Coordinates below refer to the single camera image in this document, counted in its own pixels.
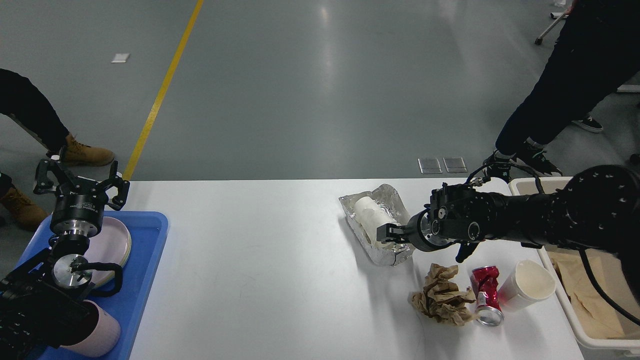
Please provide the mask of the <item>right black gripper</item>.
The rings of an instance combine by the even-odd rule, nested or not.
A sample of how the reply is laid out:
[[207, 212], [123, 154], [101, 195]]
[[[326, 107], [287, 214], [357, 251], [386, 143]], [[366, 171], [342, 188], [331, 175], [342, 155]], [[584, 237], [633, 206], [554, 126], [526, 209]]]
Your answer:
[[423, 252], [440, 251], [452, 246], [452, 241], [434, 235], [431, 223], [430, 210], [423, 210], [409, 219], [406, 228], [395, 223], [380, 225], [375, 231], [375, 240], [381, 244], [411, 244]]

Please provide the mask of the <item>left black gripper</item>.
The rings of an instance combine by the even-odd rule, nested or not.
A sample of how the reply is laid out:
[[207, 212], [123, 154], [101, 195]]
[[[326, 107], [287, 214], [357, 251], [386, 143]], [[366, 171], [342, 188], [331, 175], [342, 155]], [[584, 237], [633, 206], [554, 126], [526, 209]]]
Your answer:
[[[103, 227], [105, 206], [120, 211], [127, 202], [131, 183], [118, 171], [118, 161], [110, 164], [108, 177], [94, 186], [94, 191], [78, 193], [77, 177], [63, 163], [67, 146], [62, 146], [58, 157], [39, 161], [33, 193], [54, 194], [55, 208], [51, 215], [50, 230], [56, 235], [72, 234], [88, 238], [98, 235]], [[107, 192], [116, 189], [109, 198]]]

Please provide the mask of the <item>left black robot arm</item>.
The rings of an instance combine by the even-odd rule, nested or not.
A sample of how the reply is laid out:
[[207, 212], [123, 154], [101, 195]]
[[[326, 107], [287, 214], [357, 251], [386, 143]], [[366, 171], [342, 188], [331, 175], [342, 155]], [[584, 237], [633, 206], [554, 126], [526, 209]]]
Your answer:
[[105, 207], [126, 204], [130, 182], [110, 164], [109, 176], [97, 181], [74, 175], [64, 164], [66, 148], [36, 167], [33, 192], [54, 194], [53, 233], [44, 248], [1, 280], [1, 355], [25, 360], [35, 347], [70, 346], [89, 330], [98, 312], [87, 297], [110, 297], [121, 291], [122, 266], [91, 262], [90, 239], [103, 227]]

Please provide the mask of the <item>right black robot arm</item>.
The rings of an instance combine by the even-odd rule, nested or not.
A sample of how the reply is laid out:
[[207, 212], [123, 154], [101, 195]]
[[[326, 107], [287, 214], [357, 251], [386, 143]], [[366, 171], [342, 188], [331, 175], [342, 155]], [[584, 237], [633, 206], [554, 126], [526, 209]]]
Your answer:
[[580, 253], [594, 289], [608, 305], [639, 323], [606, 294], [597, 282], [587, 249], [609, 253], [621, 262], [633, 296], [639, 298], [639, 175], [619, 165], [598, 165], [581, 171], [551, 194], [534, 177], [535, 194], [480, 192], [488, 177], [434, 189], [423, 211], [406, 225], [386, 223], [376, 230], [381, 243], [412, 244], [423, 252], [460, 244], [455, 260], [464, 262], [485, 240], [509, 240], [524, 248], [546, 245]]

